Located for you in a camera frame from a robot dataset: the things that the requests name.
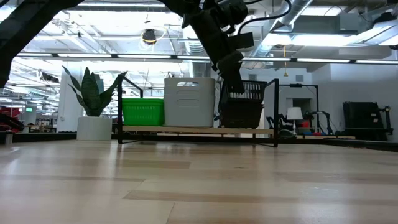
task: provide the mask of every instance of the green plastic basket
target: green plastic basket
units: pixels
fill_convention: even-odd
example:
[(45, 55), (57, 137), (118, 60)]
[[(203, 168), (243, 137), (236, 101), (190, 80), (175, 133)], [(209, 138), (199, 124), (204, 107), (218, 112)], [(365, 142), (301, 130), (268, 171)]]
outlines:
[(164, 124), (163, 99), (130, 99), (123, 102), (124, 125), (162, 126)]

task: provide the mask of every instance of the black basket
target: black basket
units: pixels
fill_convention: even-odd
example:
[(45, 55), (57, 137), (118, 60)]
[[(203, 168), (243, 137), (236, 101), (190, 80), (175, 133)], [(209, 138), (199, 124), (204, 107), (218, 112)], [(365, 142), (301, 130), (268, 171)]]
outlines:
[(243, 80), (244, 93), (231, 93), (225, 83), (221, 88), (218, 107), (229, 103), (262, 103), (267, 82)]
[(260, 103), (228, 103), (219, 108), (220, 126), (224, 128), (252, 128), (259, 126), (264, 105)]

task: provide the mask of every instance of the white plastic container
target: white plastic container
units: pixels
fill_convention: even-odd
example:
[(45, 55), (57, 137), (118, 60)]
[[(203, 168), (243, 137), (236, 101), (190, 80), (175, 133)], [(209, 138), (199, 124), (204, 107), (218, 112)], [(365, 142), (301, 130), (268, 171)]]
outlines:
[(165, 78), (165, 125), (213, 127), (214, 78)]

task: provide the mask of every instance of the black cable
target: black cable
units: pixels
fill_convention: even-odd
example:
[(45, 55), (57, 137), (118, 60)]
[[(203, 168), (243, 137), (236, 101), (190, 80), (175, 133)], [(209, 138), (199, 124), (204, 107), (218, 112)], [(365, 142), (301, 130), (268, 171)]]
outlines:
[(360, 15), (360, 16), (363, 18), (363, 20), (365, 20), (366, 22), (372, 23), (372, 21), (369, 21), (369, 20), (365, 19), (365, 17), (364, 17), (361, 13), (359, 13), (359, 15)]
[(10, 0), (2, 0), (0, 2), (0, 8), (3, 7), (5, 4), (7, 4), (7, 2), (9, 2)]
[(251, 1), (251, 2), (245, 2), (245, 5), (255, 4), (255, 3), (261, 2), (261, 1), (262, 0), (254, 0), (254, 1)]
[(343, 10), (340, 6), (338, 6), (338, 5), (333, 5), (331, 8), (329, 8), (329, 9), (324, 13), (323, 16), (325, 16), (326, 14), (328, 14), (328, 12), (329, 12), (331, 9), (333, 9), (334, 7), (337, 7), (337, 8), (339, 8), (339, 9), (341, 10), (341, 12), (344, 12), (344, 10)]
[(249, 23), (252, 22), (257, 22), (257, 21), (267, 21), (267, 20), (271, 20), (271, 19), (278, 19), (281, 17), (286, 16), (288, 13), (290, 13), (290, 11), (292, 10), (292, 2), (290, 2), (290, 0), (285, 0), (286, 3), (289, 5), (289, 8), (286, 10), (286, 12), (282, 13), (281, 15), (276, 15), (276, 16), (269, 16), (269, 17), (261, 17), (261, 18), (255, 18), (255, 19), (251, 19), (249, 21), (244, 22), (241, 27), (238, 30), (238, 34), (241, 34), (242, 29), (244, 26), (248, 25)]

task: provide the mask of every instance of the light wood plank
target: light wood plank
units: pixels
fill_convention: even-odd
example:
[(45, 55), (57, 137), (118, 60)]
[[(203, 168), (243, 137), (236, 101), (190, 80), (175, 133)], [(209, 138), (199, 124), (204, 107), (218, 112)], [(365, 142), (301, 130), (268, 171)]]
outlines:
[(170, 133), (201, 133), (201, 134), (272, 134), (272, 129), (244, 128), (186, 128), (166, 126), (123, 126), (123, 131), (153, 131)]
[(0, 147), (0, 223), (398, 223), (398, 153), (116, 141)]

